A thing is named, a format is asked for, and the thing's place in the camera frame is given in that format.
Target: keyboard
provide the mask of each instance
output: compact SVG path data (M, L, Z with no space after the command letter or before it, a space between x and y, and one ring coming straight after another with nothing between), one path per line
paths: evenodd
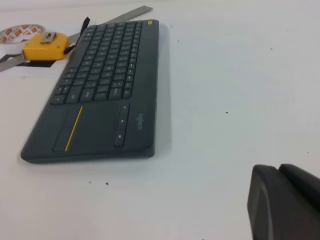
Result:
M21 157L29 163L152 157L158 48L157 20L87 27Z
M61 76L51 104L130 98L142 21L90 26L80 42L87 48Z

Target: touchpad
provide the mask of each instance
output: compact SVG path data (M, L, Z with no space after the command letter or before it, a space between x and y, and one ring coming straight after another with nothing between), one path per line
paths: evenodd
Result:
M120 107L116 103L84 104L69 144L70 153L98 154L114 146Z

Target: black object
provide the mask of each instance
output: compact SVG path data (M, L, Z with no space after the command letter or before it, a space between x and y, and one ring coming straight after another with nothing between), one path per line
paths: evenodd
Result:
M30 163L155 153L159 22L85 29L26 141Z
M294 165L254 166L247 208L254 240L320 239L320 179Z

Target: tape measure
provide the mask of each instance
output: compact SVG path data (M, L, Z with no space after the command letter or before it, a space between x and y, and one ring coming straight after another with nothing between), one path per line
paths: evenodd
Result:
M141 6L103 24L126 22L151 10L152 7ZM24 45L21 55L0 63L0 72L24 63L26 60L53 61L64 59L68 52L75 47L75 45L70 46L70 43L76 42L84 29L88 26L89 22L86 22L87 20L90 21L89 18L86 18L80 33L69 37L60 32L43 32L32 37Z

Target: dark gray keyboard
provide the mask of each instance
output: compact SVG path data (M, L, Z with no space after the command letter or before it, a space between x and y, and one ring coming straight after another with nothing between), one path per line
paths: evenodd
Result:
M51 104L130 98L142 22L93 25L82 34Z

